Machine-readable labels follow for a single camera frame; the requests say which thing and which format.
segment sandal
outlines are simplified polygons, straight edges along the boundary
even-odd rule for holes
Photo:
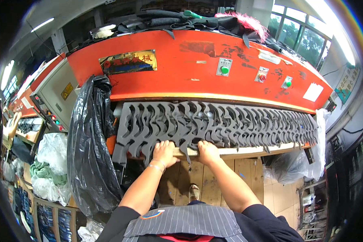
[[[200,198],[200,189],[196,184],[191,184],[188,194],[189,203]]]

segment red emergency stop button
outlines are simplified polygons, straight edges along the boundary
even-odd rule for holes
[[[265,81],[266,80],[266,75],[263,75],[263,74],[259,75],[259,79],[261,81]]]

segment green cloth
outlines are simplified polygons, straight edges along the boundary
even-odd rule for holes
[[[39,178],[51,178],[56,186],[63,186],[67,183],[67,175],[56,175],[51,171],[50,164],[47,162],[41,163],[35,160],[34,164],[30,166],[30,175],[31,177],[35,175]]]

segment wooden floor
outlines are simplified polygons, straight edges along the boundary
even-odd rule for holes
[[[263,204],[264,177],[261,160],[231,159],[225,162],[247,183]],[[207,166],[193,161],[192,171],[188,172],[188,169],[188,162],[181,161],[165,171],[159,184],[160,207],[187,205],[191,183],[197,184],[200,188],[201,201],[214,206],[227,207],[218,183]]]

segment electrical cable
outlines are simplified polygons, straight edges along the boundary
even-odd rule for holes
[[[31,27],[31,29],[34,29],[32,26],[31,26],[31,24],[28,22],[28,20],[25,20],[27,23],[28,23],[28,25]],[[46,45],[45,43],[44,43],[44,41],[39,37],[39,35],[36,33],[36,31],[34,31],[34,33],[35,33],[35,35],[38,37],[38,39],[40,40],[40,41],[42,41],[42,44],[44,44],[44,46],[46,46],[51,52],[54,52],[54,53],[56,53],[56,54],[58,54],[61,58],[62,58],[62,60],[64,60],[64,58],[63,58],[63,56],[61,56],[58,52],[56,52],[55,50],[52,50],[48,45]]]
[[[349,133],[349,134],[355,134],[355,133],[358,133],[358,132],[360,132],[360,131],[363,131],[363,128],[361,128],[361,129],[359,129],[359,130],[357,130],[357,131],[353,131],[353,132],[348,131],[348,130],[346,130],[345,128],[342,128],[342,130],[344,130],[345,132],[347,132],[347,133]]]
[[[329,72],[329,73],[327,73],[327,74],[324,74],[324,75],[322,75],[323,77],[324,76],[326,76],[326,75],[328,75],[328,74],[331,74],[331,73],[334,73],[334,72],[337,72],[338,70],[340,70],[340,68],[342,68],[343,66],[345,66],[346,64],[344,64],[344,65],[342,65],[342,66],[340,66],[339,68],[337,68],[336,70],[333,70],[333,71],[331,71],[331,72]]]

